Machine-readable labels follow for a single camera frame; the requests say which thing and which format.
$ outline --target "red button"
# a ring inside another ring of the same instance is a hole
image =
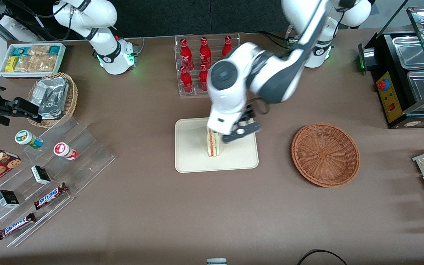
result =
[[[386,86],[387,86],[387,83],[384,80],[377,83],[377,88],[380,90],[384,89]]]

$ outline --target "white lid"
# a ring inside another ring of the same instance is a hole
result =
[[[59,142],[55,145],[55,147],[53,148],[53,152],[57,155],[57,156],[66,156],[70,151],[70,147],[64,143],[64,142]]]
[[[28,144],[32,140],[32,133],[27,130],[19,131],[15,134],[14,140],[18,144]]]

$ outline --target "beige tray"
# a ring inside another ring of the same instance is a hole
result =
[[[207,118],[176,122],[175,166],[180,173],[255,168],[258,149],[255,135],[222,144],[219,156],[207,153]]]

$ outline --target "bottle rack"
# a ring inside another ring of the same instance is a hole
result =
[[[201,47],[201,38],[207,38],[207,44],[211,49],[212,53],[212,65],[219,60],[222,60],[222,48],[225,44],[225,37],[232,37],[232,46],[237,47],[240,45],[240,34],[215,34],[215,35],[190,35],[190,36],[177,36],[174,39],[174,54],[176,59],[176,73],[178,76],[178,89],[181,97],[191,97],[191,96],[208,96],[207,91],[201,89],[201,84],[199,81],[199,73],[201,72],[201,58],[199,57],[199,49]],[[187,40],[187,45],[192,52],[192,61],[194,63],[194,69],[189,72],[192,78],[192,93],[186,94],[181,85],[181,72],[180,67],[183,65],[181,61],[181,45],[180,40]]]
[[[103,171],[115,157],[99,143],[74,117],[60,120],[41,136],[40,149],[27,146],[19,155],[22,163],[0,179],[0,190],[14,191],[20,205],[17,208],[3,208],[0,205],[0,229],[7,228],[18,220],[34,212],[37,222],[26,225],[1,240],[7,247],[16,247],[39,229],[46,221],[58,213],[76,195]],[[78,151],[74,160],[55,156],[53,147],[65,142]],[[37,183],[31,167],[37,165],[47,170],[52,180],[48,185]],[[65,183],[69,191],[63,192],[48,205],[35,211],[34,202]]]

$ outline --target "red lid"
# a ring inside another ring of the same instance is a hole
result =
[[[61,155],[65,152],[67,147],[68,146],[64,142],[57,143],[57,145],[53,149],[53,152],[57,155]]]
[[[181,47],[186,47],[186,46],[187,46],[187,41],[186,41],[186,39],[181,39],[181,40],[180,40],[180,43],[181,43]]]

